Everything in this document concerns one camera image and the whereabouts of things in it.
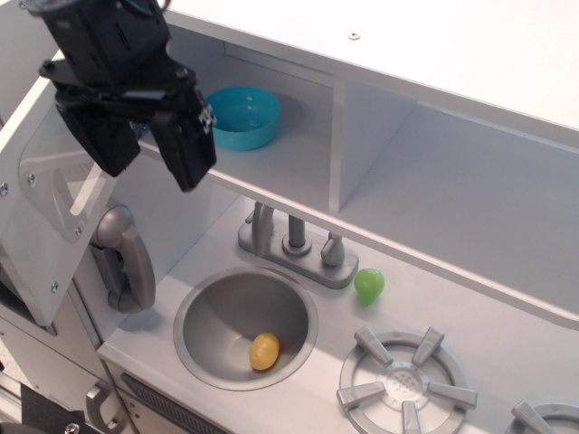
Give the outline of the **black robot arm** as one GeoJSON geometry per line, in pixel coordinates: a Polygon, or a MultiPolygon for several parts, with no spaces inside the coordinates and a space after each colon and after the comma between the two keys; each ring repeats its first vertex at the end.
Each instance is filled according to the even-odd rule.
{"type": "Polygon", "coordinates": [[[140,151],[133,125],[149,127],[184,192],[216,162],[214,116],[196,75],[173,60],[157,1],[27,1],[60,48],[61,61],[39,73],[72,135],[108,175],[119,176],[140,151]]]}

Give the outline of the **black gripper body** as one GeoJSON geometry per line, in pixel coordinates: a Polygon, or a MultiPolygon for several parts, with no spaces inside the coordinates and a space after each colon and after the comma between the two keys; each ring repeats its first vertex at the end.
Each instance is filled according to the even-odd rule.
{"type": "Polygon", "coordinates": [[[127,92],[183,93],[187,109],[208,133],[214,116],[195,74],[167,53],[171,35],[165,1],[38,1],[41,18],[63,59],[40,74],[57,88],[111,98],[127,92]]]}

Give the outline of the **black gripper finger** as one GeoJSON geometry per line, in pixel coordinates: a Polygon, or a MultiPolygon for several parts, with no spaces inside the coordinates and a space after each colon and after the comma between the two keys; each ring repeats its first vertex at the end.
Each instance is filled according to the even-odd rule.
{"type": "Polygon", "coordinates": [[[57,109],[72,135],[102,171],[118,177],[137,157],[138,141],[126,120],[99,105],[57,109]]]}
{"type": "Polygon", "coordinates": [[[183,192],[196,188],[216,163],[213,132],[199,121],[170,111],[158,111],[151,131],[169,172],[183,192]]]}

